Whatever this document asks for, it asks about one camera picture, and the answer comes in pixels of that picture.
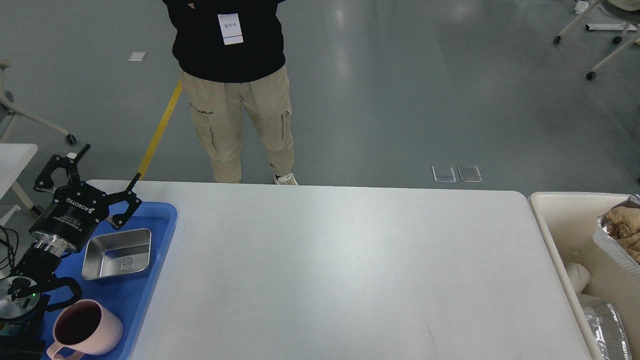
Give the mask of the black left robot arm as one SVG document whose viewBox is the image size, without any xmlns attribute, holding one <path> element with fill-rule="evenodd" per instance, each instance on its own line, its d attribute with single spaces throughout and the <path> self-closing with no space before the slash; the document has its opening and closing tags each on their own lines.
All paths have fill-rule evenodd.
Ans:
<svg viewBox="0 0 640 360">
<path fill-rule="evenodd" d="M 77 280 L 58 277 L 62 259 L 79 253 L 102 221 L 123 228 L 142 201 L 134 192 L 135 174 L 126 189 L 108 194 L 81 180 L 78 162 L 89 150 L 66 157 L 54 154 L 34 182 L 37 192 L 50 192 L 52 202 L 29 232 L 34 243 L 1 280 L 1 358 L 39 360 L 45 342 L 39 339 L 46 312 L 67 308 L 82 298 Z"/>
</svg>

